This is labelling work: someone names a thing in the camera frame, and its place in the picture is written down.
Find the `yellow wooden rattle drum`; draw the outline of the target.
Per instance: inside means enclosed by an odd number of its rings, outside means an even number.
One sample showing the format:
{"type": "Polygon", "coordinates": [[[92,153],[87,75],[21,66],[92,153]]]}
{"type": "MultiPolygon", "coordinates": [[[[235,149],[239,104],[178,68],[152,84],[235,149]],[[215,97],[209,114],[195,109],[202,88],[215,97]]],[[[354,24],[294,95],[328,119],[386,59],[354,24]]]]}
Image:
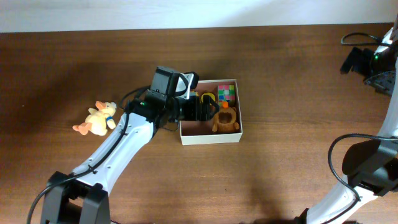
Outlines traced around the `yellow wooden rattle drum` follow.
{"type": "Polygon", "coordinates": [[[216,96],[211,92],[206,92],[201,95],[200,100],[202,103],[212,102],[212,101],[216,102],[216,96]]]}

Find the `yellow grey toy truck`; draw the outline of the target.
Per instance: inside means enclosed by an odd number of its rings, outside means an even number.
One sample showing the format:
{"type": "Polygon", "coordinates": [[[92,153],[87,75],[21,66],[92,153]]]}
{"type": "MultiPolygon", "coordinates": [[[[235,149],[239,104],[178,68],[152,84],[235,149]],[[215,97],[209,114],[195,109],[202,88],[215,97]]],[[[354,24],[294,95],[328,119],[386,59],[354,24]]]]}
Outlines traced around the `yellow grey toy truck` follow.
{"type": "Polygon", "coordinates": [[[197,91],[190,91],[190,97],[199,97],[199,94],[197,91]]]}

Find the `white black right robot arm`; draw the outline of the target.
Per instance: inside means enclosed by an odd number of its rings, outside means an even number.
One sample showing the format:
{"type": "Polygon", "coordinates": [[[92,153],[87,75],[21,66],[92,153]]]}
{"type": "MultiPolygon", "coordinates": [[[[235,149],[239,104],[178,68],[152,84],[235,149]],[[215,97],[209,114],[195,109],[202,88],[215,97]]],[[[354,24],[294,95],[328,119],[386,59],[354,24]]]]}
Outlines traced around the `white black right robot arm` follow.
{"type": "Polygon", "coordinates": [[[350,216],[366,203],[388,192],[397,191],[397,26],[372,42],[351,43],[352,51],[340,72],[356,72],[364,84],[390,96],[385,120],[376,135],[345,134],[337,137],[328,150],[328,166],[337,184],[312,208],[294,218],[294,223],[347,223],[350,216]],[[343,176],[336,173],[332,152],[343,139],[361,138],[346,152],[343,176]]]}

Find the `brown plush capybara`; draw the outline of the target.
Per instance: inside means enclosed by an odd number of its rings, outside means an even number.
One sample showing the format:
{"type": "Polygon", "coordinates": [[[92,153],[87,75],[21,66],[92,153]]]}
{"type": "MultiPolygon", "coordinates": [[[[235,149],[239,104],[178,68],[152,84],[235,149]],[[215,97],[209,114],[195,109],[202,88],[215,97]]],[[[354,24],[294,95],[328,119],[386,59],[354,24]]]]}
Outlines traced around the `brown plush capybara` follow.
{"type": "Polygon", "coordinates": [[[235,107],[228,102],[222,102],[221,108],[213,118],[212,132],[218,134],[236,133],[240,129],[235,107]]]}

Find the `multicolour puzzle cube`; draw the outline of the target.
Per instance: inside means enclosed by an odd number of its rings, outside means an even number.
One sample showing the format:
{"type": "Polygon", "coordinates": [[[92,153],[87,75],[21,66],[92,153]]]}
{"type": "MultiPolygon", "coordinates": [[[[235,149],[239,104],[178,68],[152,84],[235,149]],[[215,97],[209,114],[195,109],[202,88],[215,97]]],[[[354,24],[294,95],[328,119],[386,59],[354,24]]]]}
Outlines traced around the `multicolour puzzle cube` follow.
{"type": "Polygon", "coordinates": [[[236,92],[234,85],[218,85],[218,101],[234,103],[236,101],[236,92]]]}

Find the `yellow plush duck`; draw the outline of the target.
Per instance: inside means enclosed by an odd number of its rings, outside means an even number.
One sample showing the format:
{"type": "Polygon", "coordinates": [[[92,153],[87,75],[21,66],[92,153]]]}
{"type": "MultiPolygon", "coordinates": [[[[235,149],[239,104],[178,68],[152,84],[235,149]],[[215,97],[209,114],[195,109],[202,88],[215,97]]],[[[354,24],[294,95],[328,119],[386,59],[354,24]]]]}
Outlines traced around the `yellow plush duck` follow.
{"type": "Polygon", "coordinates": [[[72,129],[82,135],[87,135],[89,132],[104,136],[109,129],[114,129],[116,123],[113,116],[116,113],[117,105],[115,102],[96,101],[95,108],[89,108],[89,115],[85,121],[79,125],[73,125],[72,129]]]}

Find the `white cardboard box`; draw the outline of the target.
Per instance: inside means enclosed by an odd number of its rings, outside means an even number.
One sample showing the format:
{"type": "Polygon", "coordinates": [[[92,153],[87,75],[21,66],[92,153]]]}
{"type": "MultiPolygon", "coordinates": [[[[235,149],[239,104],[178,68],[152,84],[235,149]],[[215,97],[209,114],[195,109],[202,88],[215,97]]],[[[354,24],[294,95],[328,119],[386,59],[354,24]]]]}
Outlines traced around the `white cardboard box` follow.
{"type": "Polygon", "coordinates": [[[213,133],[213,119],[209,121],[181,121],[180,137],[183,145],[218,144],[240,141],[241,136],[243,135],[243,125],[236,79],[199,81],[195,91],[198,92],[199,96],[201,96],[203,93],[211,92],[216,96],[216,100],[218,101],[218,85],[235,86],[236,101],[234,103],[229,103],[229,106],[236,108],[238,123],[240,125],[239,131],[231,134],[213,133]]]}

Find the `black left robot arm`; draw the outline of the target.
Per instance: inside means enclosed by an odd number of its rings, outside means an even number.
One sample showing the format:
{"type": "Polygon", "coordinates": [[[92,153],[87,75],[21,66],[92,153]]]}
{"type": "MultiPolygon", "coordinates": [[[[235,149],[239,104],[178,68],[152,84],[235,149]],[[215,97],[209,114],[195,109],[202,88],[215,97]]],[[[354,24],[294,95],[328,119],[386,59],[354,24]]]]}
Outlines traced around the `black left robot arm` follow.
{"type": "Polygon", "coordinates": [[[111,224],[109,195],[135,154],[167,123],[209,121],[220,107],[199,97],[195,72],[157,67],[151,85],[133,90],[122,102],[119,124],[99,148],[68,175],[55,172],[38,194],[44,199],[41,223],[111,224]]]}

